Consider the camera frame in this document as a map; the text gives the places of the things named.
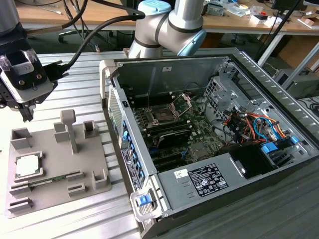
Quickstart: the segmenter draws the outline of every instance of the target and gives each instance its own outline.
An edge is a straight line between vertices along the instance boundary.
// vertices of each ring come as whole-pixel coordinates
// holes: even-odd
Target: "cardboard box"
[[[303,16],[300,20],[309,26],[319,26],[319,14],[316,13]]]

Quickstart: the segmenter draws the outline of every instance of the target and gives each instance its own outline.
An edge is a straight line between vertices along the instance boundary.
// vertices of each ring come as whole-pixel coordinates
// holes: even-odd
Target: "wooden desk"
[[[110,0],[111,2],[120,4],[120,0]],[[20,21],[24,28],[40,28],[46,26],[54,26],[62,23],[68,22],[68,18],[65,14],[63,3],[60,2],[60,11],[63,15],[58,15],[53,12],[49,12],[34,6],[26,6],[20,3],[17,4],[17,9],[20,16]],[[75,15],[73,7],[70,3],[69,8],[72,11],[72,14]],[[256,0],[252,0],[249,3],[246,3],[247,6],[259,5],[264,8],[264,11],[268,15],[273,15],[275,10],[270,9],[263,3],[259,3]],[[83,14],[83,19],[90,29],[94,29],[98,24],[106,21],[110,18],[127,15],[126,11],[120,10],[113,7],[104,6],[89,0],[87,8]],[[280,40],[284,35],[319,35],[319,30],[312,30],[300,22],[298,18],[292,16],[292,21],[286,23],[280,33],[275,37],[272,44],[267,48],[264,55],[258,62],[260,65],[263,65],[266,59],[270,56],[272,51],[278,45]],[[225,11],[225,16],[204,16],[204,25],[203,28],[207,32],[219,32],[219,33],[245,33],[245,34],[268,34],[270,27],[267,27],[263,24],[252,24],[250,22],[249,16],[238,17],[228,11]],[[134,30],[135,22],[133,21],[123,21],[112,24],[105,28],[106,30]]]

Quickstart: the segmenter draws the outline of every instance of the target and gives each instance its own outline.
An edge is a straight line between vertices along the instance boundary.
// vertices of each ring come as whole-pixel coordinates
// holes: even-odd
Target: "label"
[[[34,67],[30,62],[23,62],[21,64],[14,65],[12,67],[19,76],[28,74],[34,71]]]
[[[175,171],[174,174],[175,174],[175,177],[176,177],[176,178],[182,178],[182,177],[185,177],[185,176],[188,175],[186,168],[185,168],[185,169],[182,169],[182,170],[179,170],[179,171]]]
[[[171,66],[163,67],[163,72],[166,72],[166,71],[171,71]]]
[[[142,187],[139,181],[139,178],[136,175],[136,171],[135,171],[135,166],[133,161],[131,160],[131,157],[129,155],[129,151],[127,149],[123,149],[121,150],[125,165],[126,165],[126,169],[129,173],[129,177],[130,177],[130,181],[132,186],[134,187],[135,191],[139,191]]]
[[[188,174],[201,197],[229,187],[214,163],[189,171]]]

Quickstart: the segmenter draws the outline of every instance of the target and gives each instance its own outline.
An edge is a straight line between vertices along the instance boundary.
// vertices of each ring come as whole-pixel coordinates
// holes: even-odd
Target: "aluminum workbench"
[[[45,65],[57,60],[68,62],[70,54],[40,55]],[[104,238],[138,239],[135,221],[124,186],[99,96],[99,62],[123,58],[122,52],[83,53],[69,70],[70,76],[47,100],[38,105],[34,120],[23,123],[10,109],[1,110],[0,132],[0,237],[3,238]],[[53,128],[60,111],[74,109],[77,122],[95,120],[99,126],[112,190],[58,205],[13,219],[6,219],[4,195],[7,174],[7,150],[11,128],[29,131]],[[240,202],[217,210],[159,238],[241,239],[241,238],[319,238],[319,162],[303,168],[279,184],[255,193]]]

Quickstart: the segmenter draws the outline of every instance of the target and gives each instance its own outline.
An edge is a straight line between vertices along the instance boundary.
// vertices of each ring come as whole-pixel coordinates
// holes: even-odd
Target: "black cable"
[[[128,33],[123,33],[123,32],[121,32],[121,31],[118,31],[120,34],[123,34],[123,35],[126,35],[126,36],[133,36],[134,35],[134,33],[132,33],[132,34],[128,34]]]
[[[115,22],[120,22],[120,21],[128,21],[128,20],[132,20],[132,19],[143,19],[145,17],[145,15],[141,16],[141,15],[128,15],[128,16],[118,16],[118,17],[114,17],[112,19],[109,19],[105,22],[103,22],[102,24],[98,25],[83,41],[83,43],[81,44],[81,46],[79,47],[79,49],[77,50],[77,52],[75,53],[75,55],[72,57],[72,59],[70,60],[69,63],[65,64],[64,67],[66,67],[66,70],[70,69],[74,63],[76,62],[76,60],[79,58],[79,56],[81,55],[81,53],[83,52],[85,46],[88,44],[88,42],[90,41],[90,39],[100,30],[102,30],[104,27],[113,24]]]
[[[127,7],[127,6],[111,3],[111,2],[108,2],[108,1],[104,1],[104,0],[92,0],[92,1],[94,1],[96,3],[99,3],[99,4],[102,4],[102,5],[111,6],[111,7],[123,9],[123,10],[126,10],[126,11],[130,11],[130,12],[138,14],[138,15],[145,15],[142,11],[139,11],[139,10]]]
[[[68,5],[66,4],[66,0],[63,0],[63,4],[64,4],[64,10],[65,10],[65,12],[66,12],[67,17],[69,18],[69,20],[72,20],[72,19],[73,19],[73,16],[72,16],[72,13],[71,13],[71,11],[70,11]],[[76,27],[75,24],[73,24],[73,27],[74,27],[75,31],[80,35],[80,37],[82,38],[82,40],[84,40],[84,38],[81,36],[81,33],[80,33],[79,29]]]
[[[72,4],[72,6],[76,9],[76,13],[79,13],[80,5],[79,5],[78,0],[75,0],[75,5],[74,5],[73,0],[70,0],[70,2]],[[83,21],[82,16],[80,17],[80,20],[81,20],[81,23],[82,23],[82,28],[81,28],[81,30],[82,30],[82,38],[84,39],[84,21]]]
[[[98,25],[93,31],[91,31],[91,33],[85,38],[85,40],[82,42],[81,46],[79,47],[79,49],[77,50],[77,52],[74,54],[74,56],[72,57],[72,59],[69,61],[69,63],[64,64],[61,66],[61,68],[59,69],[59,71],[61,72],[65,72],[67,70],[69,70],[74,63],[77,61],[77,59],[79,58],[79,56],[81,55],[81,53],[83,52],[84,48],[86,47],[86,45],[88,44],[88,42],[90,41],[90,39],[97,34],[100,30],[102,30],[104,27],[111,25],[113,23],[116,22],[120,22],[120,21],[128,21],[128,20],[139,20],[139,19],[143,19],[145,18],[145,14],[142,11],[138,11],[135,10],[133,8],[129,8],[126,6],[122,6],[122,5],[118,5],[118,4],[114,4],[114,3],[110,3],[110,2],[106,2],[103,0],[92,0],[94,2],[103,4],[103,5],[108,5],[111,7],[115,7],[115,8],[120,8],[120,9],[124,9],[126,11],[131,11],[136,13],[137,15],[126,15],[126,16],[118,16],[118,17],[114,17],[112,19],[109,19],[105,22],[103,22],[102,24]]]
[[[50,3],[44,3],[44,4],[31,4],[31,3],[22,2],[20,0],[16,0],[16,1],[21,3],[21,4],[28,5],[28,6],[48,6],[48,5],[51,5],[51,4],[55,4],[55,3],[61,2],[62,0],[54,1],[54,2],[50,2]]]
[[[269,31],[269,33],[268,33],[267,37],[265,38],[264,42],[263,42],[263,43],[261,44],[261,46],[259,47],[259,49],[258,49],[258,51],[257,51],[257,53],[256,53],[256,57],[258,56],[258,54],[259,54],[260,50],[263,48],[263,46],[265,45],[265,43],[266,43],[266,42],[267,42],[267,40],[268,40],[268,37],[270,36],[271,32],[273,31],[274,26],[275,26],[276,21],[277,21],[278,16],[279,16],[279,11],[277,12],[276,19],[275,19],[274,24],[273,24],[273,26],[271,27],[271,29],[270,29],[270,31]]]
[[[87,4],[88,4],[88,0],[84,0],[84,1],[83,1],[83,5],[82,5],[82,7],[81,7],[79,13],[76,14],[76,16],[75,16],[71,21],[67,22],[66,24],[63,24],[63,25],[62,25],[62,28],[65,29],[65,28],[67,28],[67,27],[72,26],[74,23],[76,23],[76,22],[81,18],[81,16],[83,15],[84,10],[85,10]]]
[[[70,2],[73,5],[73,7],[76,9],[77,13],[78,13],[80,11],[79,1],[75,0],[76,5],[74,5],[73,0],[70,0]],[[83,39],[84,39],[85,37],[87,37],[88,34],[90,34],[90,29],[87,26],[87,24],[85,23],[85,21],[83,20],[83,18],[81,17],[80,19],[81,19],[81,22],[82,22],[82,28],[84,26],[86,28],[86,30],[87,30],[87,33],[85,34],[85,36],[83,36]],[[106,42],[107,45],[108,45],[108,48],[110,48],[110,45],[114,46],[114,44],[112,42],[110,42],[108,39],[106,39],[105,37],[103,37],[99,33],[97,33],[96,36],[99,37],[104,42]]]
[[[184,90],[187,90],[187,88],[188,88],[191,84],[197,85],[199,88],[201,88],[200,85],[199,85],[197,82],[192,81],[192,82],[188,82],[188,83],[187,83],[187,85],[184,87]]]
[[[296,7],[298,6],[298,4],[301,2],[302,0],[296,0],[294,6],[288,11],[288,13],[285,15],[284,19],[280,22],[279,26],[276,28],[274,34],[271,36],[270,40],[268,41],[268,43],[265,46],[265,49],[267,49],[269,47],[269,45],[271,44],[271,42],[274,40],[274,38],[277,36],[278,32],[281,30],[281,28],[284,26],[284,24],[286,23],[286,21],[289,19],[289,17],[291,16],[291,14],[293,13],[293,11],[296,9]],[[262,57],[263,55],[263,51],[261,51],[255,58],[255,61],[258,62],[259,59]]]
[[[264,5],[266,5],[267,7],[272,8],[272,6],[273,6],[273,3],[272,3],[272,2],[271,2],[271,6],[267,5],[266,3],[267,3],[267,2],[266,2],[266,1],[264,1]]]

